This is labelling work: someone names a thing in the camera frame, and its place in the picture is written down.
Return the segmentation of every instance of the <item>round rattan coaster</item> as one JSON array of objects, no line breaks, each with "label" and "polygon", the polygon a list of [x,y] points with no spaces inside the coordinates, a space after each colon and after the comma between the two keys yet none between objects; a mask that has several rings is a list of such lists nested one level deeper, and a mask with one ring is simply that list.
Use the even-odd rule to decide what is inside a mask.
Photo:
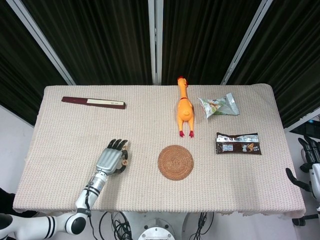
[{"label": "round rattan coaster", "polygon": [[191,153],[179,145],[165,147],[159,154],[158,168],[163,176],[171,180],[186,178],[194,168]]}]

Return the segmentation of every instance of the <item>beige knit tablecloth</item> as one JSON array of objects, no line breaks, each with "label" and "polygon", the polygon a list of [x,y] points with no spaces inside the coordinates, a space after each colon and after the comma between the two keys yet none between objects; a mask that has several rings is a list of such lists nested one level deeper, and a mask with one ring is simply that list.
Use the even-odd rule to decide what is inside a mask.
[{"label": "beige knit tablecloth", "polygon": [[[197,97],[232,93],[240,115],[205,119]],[[110,176],[94,209],[229,214],[305,213],[300,189],[285,168],[294,171],[272,88],[256,85],[190,85],[194,138],[176,122],[178,86],[49,86],[37,117],[25,168],[14,200],[17,210],[68,211],[112,139],[128,139],[129,165]],[[125,110],[62,102],[63,96],[124,101]],[[216,154],[216,133],[258,132],[262,155]],[[165,178],[158,156],[181,145],[194,168],[180,181]]]}]

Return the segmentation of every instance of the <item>brown snack wrapper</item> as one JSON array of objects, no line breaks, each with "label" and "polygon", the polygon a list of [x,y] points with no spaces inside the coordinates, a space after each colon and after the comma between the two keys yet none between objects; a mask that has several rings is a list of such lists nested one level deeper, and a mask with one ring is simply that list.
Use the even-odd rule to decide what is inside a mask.
[{"label": "brown snack wrapper", "polygon": [[241,153],[261,155],[258,133],[226,135],[216,133],[216,154]]}]

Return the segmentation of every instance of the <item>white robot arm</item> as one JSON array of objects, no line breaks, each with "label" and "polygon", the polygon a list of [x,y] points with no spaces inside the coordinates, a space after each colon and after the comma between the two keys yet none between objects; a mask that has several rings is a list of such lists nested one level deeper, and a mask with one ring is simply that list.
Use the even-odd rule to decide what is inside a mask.
[{"label": "white robot arm", "polygon": [[17,240],[49,239],[57,232],[80,234],[85,229],[87,217],[91,216],[91,208],[102,191],[107,176],[120,174],[125,170],[126,165],[123,164],[120,169],[117,169],[117,165],[128,159],[128,152],[123,150],[126,142],[127,140],[113,139],[103,150],[96,164],[96,172],[75,203],[75,214],[23,218],[0,213],[0,240],[5,240],[11,233],[14,233]]},{"label": "white robot arm", "polygon": [[[297,180],[289,168],[285,169],[286,175],[294,185],[311,192],[313,197],[320,203],[320,142],[316,142],[308,136],[304,136],[304,140],[299,137],[298,141],[303,147],[306,159],[306,163],[301,165],[300,169],[310,174],[310,182],[306,183]],[[317,214],[320,220],[320,207],[317,208]]]}]

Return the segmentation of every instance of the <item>yellow rubber chicken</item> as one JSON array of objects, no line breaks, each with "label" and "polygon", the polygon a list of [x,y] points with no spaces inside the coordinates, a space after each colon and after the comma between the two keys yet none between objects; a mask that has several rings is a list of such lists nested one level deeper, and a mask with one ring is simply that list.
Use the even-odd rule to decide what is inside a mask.
[{"label": "yellow rubber chicken", "polygon": [[178,86],[180,88],[180,101],[178,103],[178,111],[176,120],[179,126],[179,134],[183,137],[185,134],[182,131],[182,126],[184,122],[188,122],[190,128],[189,136],[191,138],[194,137],[194,111],[191,102],[187,97],[187,87],[188,83],[187,80],[180,76],[178,77]]}]

